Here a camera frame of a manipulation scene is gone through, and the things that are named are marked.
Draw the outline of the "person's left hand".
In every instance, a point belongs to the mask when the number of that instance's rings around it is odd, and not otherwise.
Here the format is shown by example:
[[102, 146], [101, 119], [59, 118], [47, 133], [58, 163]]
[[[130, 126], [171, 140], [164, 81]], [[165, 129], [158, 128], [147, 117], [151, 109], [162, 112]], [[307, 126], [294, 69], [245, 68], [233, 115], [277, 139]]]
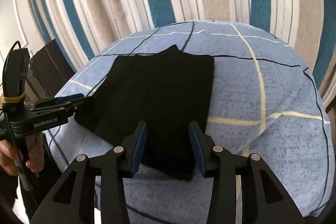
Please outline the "person's left hand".
[[[44, 148], [43, 148], [43, 134], [40, 132], [35, 134], [35, 142], [31, 146], [28, 156], [29, 159], [26, 162], [26, 166], [33, 172], [40, 172], [45, 164], [44, 160]], [[13, 143], [7, 140], [1, 141], [1, 168], [9, 176], [17, 176], [18, 169], [14, 162], [19, 160], [19, 155], [13, 145]]]

